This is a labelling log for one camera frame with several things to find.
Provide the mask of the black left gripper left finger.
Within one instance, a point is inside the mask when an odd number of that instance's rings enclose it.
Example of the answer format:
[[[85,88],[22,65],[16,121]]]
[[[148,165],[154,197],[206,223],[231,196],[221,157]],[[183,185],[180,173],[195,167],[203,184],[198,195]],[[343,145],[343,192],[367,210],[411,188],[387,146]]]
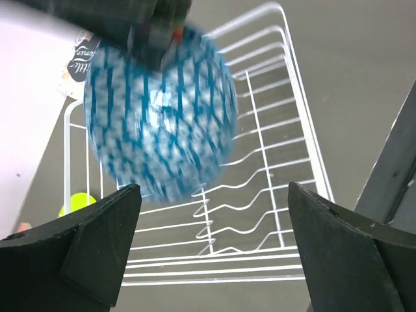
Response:
[[[1,239],[2,311],[109,311],[119,297],[142,204],[130,184]]]

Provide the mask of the lime green plate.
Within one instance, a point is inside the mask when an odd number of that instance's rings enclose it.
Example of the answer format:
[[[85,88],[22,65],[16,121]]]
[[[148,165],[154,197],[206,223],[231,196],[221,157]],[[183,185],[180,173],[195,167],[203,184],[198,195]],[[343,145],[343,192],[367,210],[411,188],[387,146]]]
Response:
[[[86,192],[78,192],[71,196],[70,198],[70,208],[69,213],[73,213],[84,207],[87,207],[90,204],[96,203],[97,200],[92,195],[88,195]]]

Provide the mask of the red patterned white bowl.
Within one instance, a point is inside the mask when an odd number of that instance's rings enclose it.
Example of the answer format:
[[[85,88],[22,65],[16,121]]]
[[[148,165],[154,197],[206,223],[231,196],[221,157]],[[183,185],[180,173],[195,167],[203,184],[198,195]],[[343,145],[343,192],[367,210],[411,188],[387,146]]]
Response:
[[[188,198],[229,160],[235,85],[215,42],[197,27],[185,26],[161,73],[101,41],[84,85],[84,120],[96,157],[120,185],[139,185],[148,201]]]

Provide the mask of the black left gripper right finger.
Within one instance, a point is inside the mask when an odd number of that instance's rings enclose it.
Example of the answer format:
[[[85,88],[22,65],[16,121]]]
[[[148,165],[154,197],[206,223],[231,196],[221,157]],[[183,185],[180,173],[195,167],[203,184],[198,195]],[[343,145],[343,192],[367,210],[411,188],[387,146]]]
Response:
[[[414,311],[415,235],[298,183],[289,214],[314,311]]]

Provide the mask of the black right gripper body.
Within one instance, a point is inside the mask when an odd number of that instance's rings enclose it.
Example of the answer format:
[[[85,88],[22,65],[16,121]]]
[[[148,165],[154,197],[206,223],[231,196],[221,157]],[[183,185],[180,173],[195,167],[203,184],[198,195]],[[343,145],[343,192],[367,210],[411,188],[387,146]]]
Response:
[[[20,1],[26,7],[79,26],[124,49],[155,72],[171,63],[182,41],[192,1]]]

